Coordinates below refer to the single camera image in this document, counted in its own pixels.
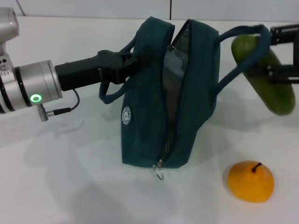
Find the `fabric strap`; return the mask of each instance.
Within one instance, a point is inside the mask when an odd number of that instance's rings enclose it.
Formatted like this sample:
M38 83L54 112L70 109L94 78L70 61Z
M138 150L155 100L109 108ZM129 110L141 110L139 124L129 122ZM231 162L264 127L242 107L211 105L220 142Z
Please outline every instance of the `fabric strap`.
M232 28L231 30L218 36L215 44L219 45L222 41L233 36L239 36L242 34L260 34L258 46L252 51L248 57L237 67L235 67L230 73L228 73L214 88L212 91L212 98L216 97L221 90L227 86L234 78L240 73L247 71L254 64L260 61L270 50L271 34L264 25L258 26L239 26Z
M239 36L243 34L260 34L257 48L250 53L250 55L237 67L235 67L230 73L228 73L212 90L212 98L215 98L222 89L227 86L234 78L236 78L242 72L248 70L251 66L260 61L270 50L271 34L264 25L258 26L238 26L218 36L215 40L215 44L218 46L222 41L233 36ZM124 47L121 52L129 52L135 45L136 36L134 39ZM99 98L105 103L110 104L119 97L121 97L129 88L133 85L133 80L129 78L123 86L116 92L107 95L109 83L100 84Z
M130 52L130 50L134 47L135 42L136 42L136 36L120 52ZM100 84L99 98L104 102L104 104L110 104L116 99L118 99L119 97L121 97L129 88L132 87L133 79L129 77L129 79L122 85L122 87L116 93L107 95L109 84L110 84L109 82Z

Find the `green led ring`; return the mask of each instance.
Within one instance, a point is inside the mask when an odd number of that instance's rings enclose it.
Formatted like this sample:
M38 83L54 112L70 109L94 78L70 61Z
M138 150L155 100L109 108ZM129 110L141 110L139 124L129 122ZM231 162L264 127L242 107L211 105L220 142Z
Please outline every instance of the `green led ring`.
M38 94L33 94L33 95L30 97L30 100L31 100L33 103L38 103L39 101L42 100L42 96L41 96L41 95L38 95Z

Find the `white wall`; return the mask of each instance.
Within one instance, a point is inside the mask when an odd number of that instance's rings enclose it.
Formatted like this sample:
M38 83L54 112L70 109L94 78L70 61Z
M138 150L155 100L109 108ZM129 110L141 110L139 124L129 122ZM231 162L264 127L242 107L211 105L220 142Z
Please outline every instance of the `white wall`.
M170 0L19 0L25 15L169 19Z
M171 0L18 0L26 16L169 19ZM17 0L0 7L22 12ZM296 0L172 0L172 19L299 22Z
M22 11L16 0L0 0L0 7L12 7L18 16L22 16Z
M172 19L299 21L297 0L172 0Z

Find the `zipper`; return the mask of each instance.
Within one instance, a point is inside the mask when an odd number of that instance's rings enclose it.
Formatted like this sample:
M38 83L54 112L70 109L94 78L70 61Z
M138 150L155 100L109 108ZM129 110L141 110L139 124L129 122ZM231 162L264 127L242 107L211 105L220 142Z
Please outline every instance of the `zipper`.
M181 34L184 32L184 31L188 31L188 35L190 35L190 29L191 29L191 23L190 23L190 20L188 20L184 26L181 28L181 30L179 31L178 35L175 37L175 39L173 40L171 46L175 46L175 44L177 43L177 41L179 40ZM189 52L190 52L190 46L191 46L191 37L188 36L188 57L189 57ZM176 108L176 114L175 114L175 119L174 119L174 122L170 123L169 122L169 117L168 117L168 112L167 112L167 107L166 107L166 97L164 96L163 99L164 99L164 113L166 114L166 117L167 117L167 121L166 121L166 126L168 127L168 130L167 132L165 133L165 143L163 144L164 145L164 149L161 150L161 153L160 153L160 156L159 156L159 159L158 159L158 164L157 165L153 165L153 168L154 168L154 171L157 175L157 177L160 179L160 180L164 180L164 175L161 171L161 168L162 168L162 165L163 163L165 162L165 160L168 158L169 154L172 152L173 148L174 148L174 144L175 144L175 133L176 133L176 130L178 128L178 118L179 118L179 111L180 111L180 106L181 106L181 101L182 101L182 93L183 93L183 87L184 87L184 83L185 83L185 78L186 78L186 74L187 74L187 70L184 72L184 76L182 78L182 82L181 82L181 86L180 86L180 92L179 92L179 95L178 95L178 99L177 99L177 108Z

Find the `cable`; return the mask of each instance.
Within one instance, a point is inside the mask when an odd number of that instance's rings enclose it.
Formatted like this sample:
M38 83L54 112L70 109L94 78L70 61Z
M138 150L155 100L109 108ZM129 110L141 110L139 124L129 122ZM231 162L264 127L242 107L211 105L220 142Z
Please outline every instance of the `cable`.
M75 92L76 97L77 97L77 103L76 103L76 105L74 105L72 108L70 108L70 107L61 108L61 109L50 111L48 113L52 113L53 112L54 115L59 115L59 114L68 113L68 112L71 112L71 111L75 110L77 108L77 106L79 105L79 103L80 103L80 97L79 97L79 95L78 95L78 93L77 93L77 91L75 89L73 89L73 91Z
M71 111L75 110L76 107L77 107L77 106L79 105L79 103L80 103L80 96L78 95L78 93L77 93L77 91L76 91L75 89L73 89L73 91L74 91L75 94L76 94L76 97L77 97L77 103L76 103L76 105L74 105L74 106L71 108Z

